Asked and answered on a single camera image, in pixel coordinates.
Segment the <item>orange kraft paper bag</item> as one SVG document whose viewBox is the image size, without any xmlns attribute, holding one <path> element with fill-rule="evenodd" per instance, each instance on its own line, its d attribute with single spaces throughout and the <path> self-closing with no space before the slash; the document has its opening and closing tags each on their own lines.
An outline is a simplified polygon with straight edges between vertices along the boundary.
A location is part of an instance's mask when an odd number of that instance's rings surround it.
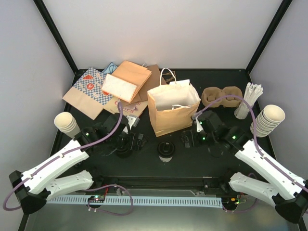
<svg viewBox="0 0 308 231">
<path fill-rule="evenodd" d="M 200 97 L 190 82 L 174 79 L 147 91 L 148 110 L 155 136 L 160 137 L 192 125 Z"/>
</svg>

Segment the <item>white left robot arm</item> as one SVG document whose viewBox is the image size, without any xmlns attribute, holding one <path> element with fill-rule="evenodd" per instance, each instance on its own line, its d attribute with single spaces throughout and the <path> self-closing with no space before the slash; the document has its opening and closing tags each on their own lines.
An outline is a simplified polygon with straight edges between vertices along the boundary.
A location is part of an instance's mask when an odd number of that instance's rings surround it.
<svg viewBox="0 0 308 231">
<path fill-rule="evenodd" d="M 131 131 L 138 122 L 136 116 L 115 113 L 104 122 L 82 129 L 65 147 L 38 166 L 24 172 L 12 172 L 9 179 L 19 208 L 24 214 L 30 215 L 58 196 L 75 191 L 100 191 L 103 177 L 94 167 L 71 176 L 60 175 L 97 154 L 105 146 L 121 158 L 130 156 L 133 150 L 141 149 L 146 142 L 143 134 Z"/>
</svg>

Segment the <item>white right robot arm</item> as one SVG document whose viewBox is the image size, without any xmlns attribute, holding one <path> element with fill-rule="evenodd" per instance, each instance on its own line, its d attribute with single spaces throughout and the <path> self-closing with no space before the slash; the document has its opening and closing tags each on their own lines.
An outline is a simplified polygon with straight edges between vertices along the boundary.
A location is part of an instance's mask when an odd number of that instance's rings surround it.
<svg viewBox="0 0 308 231">
<path fill-rule="evenodd" d="M 232 154 L 253 168 L 264 181 L 228 170 L 219 181 L 224 194 L 245 193 L 275 208 L 285 220 L 297 224 L 308 210 L 308 182 L 267 154 L 241 128 L 228 127 L 213 111 L 192 116 L 193 130 L 182 139 L 187 147 L 215 147 L 217 155 Z"/>
</svg>

